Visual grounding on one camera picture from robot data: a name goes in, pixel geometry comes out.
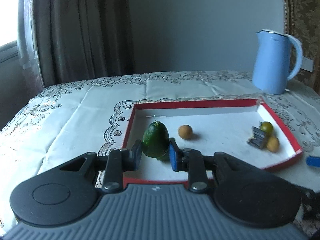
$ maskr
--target curtain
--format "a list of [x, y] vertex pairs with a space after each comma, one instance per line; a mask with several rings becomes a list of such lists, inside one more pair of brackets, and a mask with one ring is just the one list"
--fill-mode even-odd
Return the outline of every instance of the curtain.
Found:
[[18, 50], [30, 91], [133, 73], [127, 0], [19, 0]]
[[[313, 72], [301, 69], [295, 77], [320, 95], [320, 0], [293, 0], [294, 36], [302, 43], [303, 55], [314, 61]], [[291, 67], [296, 56], [292, 51]]]

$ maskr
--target gray wall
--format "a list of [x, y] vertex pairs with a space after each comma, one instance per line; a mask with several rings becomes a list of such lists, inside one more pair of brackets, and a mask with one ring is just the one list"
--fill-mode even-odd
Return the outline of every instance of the gray wall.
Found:
[[0, 130], [29, 101], [18, 56], [0, 64]]
[[252, 70], [256, 31], [284, 31], [283, 0], [129, 0], [136, 70]]

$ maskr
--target blue object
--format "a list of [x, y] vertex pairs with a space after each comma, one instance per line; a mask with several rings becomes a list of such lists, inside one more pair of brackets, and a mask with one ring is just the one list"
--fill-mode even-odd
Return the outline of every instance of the blue object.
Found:
[[169, 144], [169, 158], [170, 158], [172, 170], [177, 172], [178, 171], [177, 152], [175, 151], [171, 142]]
[[[288, 34], [272, 30], [257, 32], [259, 49], [253, 70], [252, 83], [259, 89], [271, 93], [282, 94], [287, 80], [298, 74], [302, 64], [301, 42]], [[296, 64], [289, 73], [291, 44], [296, 49]]]
[[309, 155], [306, 159], [306, 164], [308, 166], [320, 167], [320, 157]]

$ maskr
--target green avocado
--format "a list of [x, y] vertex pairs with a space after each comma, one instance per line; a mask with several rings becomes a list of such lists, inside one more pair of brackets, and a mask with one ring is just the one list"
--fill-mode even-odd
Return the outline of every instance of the green avocado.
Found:
[[162, 162], [169, 162], [170, 161], [169, 151], [167, 151], [164, 155], [158, 157], [157, 160]]
[[166, 126], [159, 122], [153, 122], [148, 126], [142, 137], [142, 151], [151, 158], [159, 158], [165, 155], [169, 147], [169, 133]]

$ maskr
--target red tray rim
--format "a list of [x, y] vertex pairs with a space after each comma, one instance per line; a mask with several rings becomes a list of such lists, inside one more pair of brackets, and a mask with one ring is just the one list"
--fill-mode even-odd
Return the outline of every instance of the red tray rim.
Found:
[[[268, 113], [272, 116], [272, 118], [276, 121], [280, 129], [283, 131], [285, 136], [288, 138], [293, 150], [295, 151], [295, 155], [289, 159], [284, 160], [283, 162], [277, 163], [275, 165], [268, 166], [264, 168], [267, 171], [278, 171], [280, 169], [287, 168], [293, 164], [295, 164], [303, 154], [302, 148], [299, 145], [298, 141], [291, 133], [289, 128], [282, 122], [282, 120], [276, 115], [276, 113], [272, 110], [268, 104], [262, 99], [219, 99], [219, 100], [196, 100], [196, 101], [173, 101], [173, 102], [154, 102], [154, 103], [138, 103], [134, 104], [130, 116], [130, 120], [125, 132], [123, 148], [126, 147], [129, 134], [131, 130], [131, 126], [133, 123], [133, 118], [136, 110], [144, 110], [144, 109], [177, 109], [177, 108], [209, 108], [209, 107], [249, 107], [249, 106], [257, 106], [261, 104]], [[184, 184], [187, 186], [187, 181], [166, 181], [166, 180], [144, 180], [144, 179], [135, 179], [124, 176], [124, 186], [128, 183], [135, 184]]]

